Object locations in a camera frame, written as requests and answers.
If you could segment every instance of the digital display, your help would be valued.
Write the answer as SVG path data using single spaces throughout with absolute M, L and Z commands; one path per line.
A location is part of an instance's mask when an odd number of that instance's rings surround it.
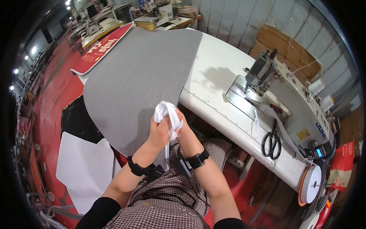
M 318 153 L 318 156 L 321 158 L 322 155 L 321 155 L 320 149 L 317 149 L 317 153 Z

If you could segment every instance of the black sleeve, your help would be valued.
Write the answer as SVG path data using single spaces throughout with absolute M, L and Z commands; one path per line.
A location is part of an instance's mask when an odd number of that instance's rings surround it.
M 226 218 L 218 221 L 214 226 L 213 229 L 245 229 L 245 224 L 243 221 L 237 218 Z
M 117 215 L 121 209 L 120 205 L 114 199 L 109 197 L 100 197 L 97 199 L 91 209 L 81 218 L 75 229 L 83 228 L 103 228 L 107 223 Z

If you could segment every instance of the thread spool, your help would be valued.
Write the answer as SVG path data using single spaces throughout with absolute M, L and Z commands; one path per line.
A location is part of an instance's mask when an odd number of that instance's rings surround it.
M 333 107 L 333 105 L 334 105 L 334 100 L 330 95 L 328 95 L 327 97 L 325 97 L 324 99 L 322 99 L 320 101 L 320 108 L 324 112 L 329 110 L 331 107 Z
M 325 88 L 325 85 L 321 79 L 316 80 L 308 86 L 309 92 L 315 96 Z

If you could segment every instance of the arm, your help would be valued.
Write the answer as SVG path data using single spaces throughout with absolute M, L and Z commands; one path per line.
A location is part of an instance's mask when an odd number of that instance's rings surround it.
M 149 138 L 132 156 L 133 163 L 138 164 L 143 168 L 146 168 L 153 163 L 160 150 L 166 146 L 169 141 L 169 117 L 164 118 L 160 124 L 154 122 L 153 117 L 151 118 L 150 123 Z M 112 198 L 117 201 L 121 207 L 124 207 L 140 180 L 141 177 L 133 174 L 127 163 L 113 178 L 102 197 Z
M 178 112 L 178 116 L 183 118 L 183 127 L 180 129 L 178 137 L 180 147 L 187 158 L 191 158 L 196 154 L 203 152 L 203 146 L 189 128 L 184 115 Z M 221 219 L 237 218 L 241 219 L 238 207 L 236 206 L 234 197 L 230 187 L 215 162 L 209 157 L 205 160 L 205 164 L 194 170 L 196 177 L 202 188 L 206 191 L 210 198 L 211 210 L 213 215 L 213 223 L 217 223 Z

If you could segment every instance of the juki logo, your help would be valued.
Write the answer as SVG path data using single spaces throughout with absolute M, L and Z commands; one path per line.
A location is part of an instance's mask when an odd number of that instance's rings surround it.
M 319 123 L 315 123 L 315 125 L 317 126 L 321 136 L 323 137 L 323 139 L 326 139 L 326 135 L 325 135 L 325 132 L 323 130 L 323 128 L 321 127 L 321 125 Z

